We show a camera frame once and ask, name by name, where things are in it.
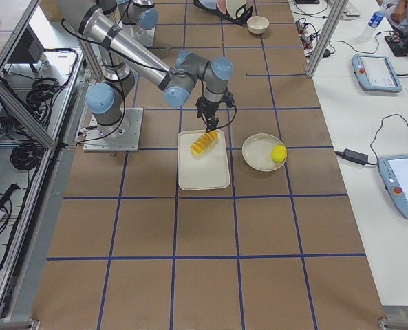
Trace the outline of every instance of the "emergency stop button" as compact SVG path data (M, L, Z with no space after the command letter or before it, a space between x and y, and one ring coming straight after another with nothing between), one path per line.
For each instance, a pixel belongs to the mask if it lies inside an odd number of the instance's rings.
M401 195L402 194L402 188L401 187L395 187L394 188L394 193L396 195Z

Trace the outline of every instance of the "corn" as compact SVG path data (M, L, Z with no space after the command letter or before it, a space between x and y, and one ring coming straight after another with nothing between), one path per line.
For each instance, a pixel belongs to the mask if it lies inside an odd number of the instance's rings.
M193 156L200 156L209 150L217 141L217 133L210 131L202 134L190 147Z

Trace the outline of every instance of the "bowl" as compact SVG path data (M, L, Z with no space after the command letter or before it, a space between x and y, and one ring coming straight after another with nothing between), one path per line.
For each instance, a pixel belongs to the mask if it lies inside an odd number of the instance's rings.
M244 156L245 162L253 169L270 172L281 168L285 161L281 163L275 163L271 159L271 152L273 148L281 144L282 141L275 136L265 133L258 133L250 136L245 140L242 146L242 156Z
M262 16L253 16L250 17L246 25L248 26L248 30L253 34L262 34L268 29L270 26L270 22L267 18Z

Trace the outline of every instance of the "plate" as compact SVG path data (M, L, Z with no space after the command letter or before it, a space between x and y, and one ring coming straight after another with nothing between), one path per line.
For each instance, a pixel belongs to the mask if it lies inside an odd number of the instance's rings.
M205 131L178 134L178 181L182 190L222 189L230 185L225 135L219 129L216 132L216 144L199 157L191 155L190 146Z
M283 143L275 136L265 133L254 134L245 140L242 155L245 162L258 171L275 171L285 164L285 161L274 163L271 159L271 151L278 144L283 146Z
M226 15L226 0L216 0L216 5L217 5L217 9L219 9L219 11Z
M243 5L246 5L246 0L226 0L225 5L228 15L230 15L234 19L238 19L239 17L236 17L236 11ZM239 16L241 16L243 13L244 11L241 10L239 12Z
M201 5L208 9L216 9L216 0L199 0Z

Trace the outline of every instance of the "lemon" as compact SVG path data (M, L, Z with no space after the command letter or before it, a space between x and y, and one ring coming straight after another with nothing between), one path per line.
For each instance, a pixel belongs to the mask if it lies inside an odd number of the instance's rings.
M271 159L274 163L284 162L287 155L285 146L281 144L276 145L271 151Z

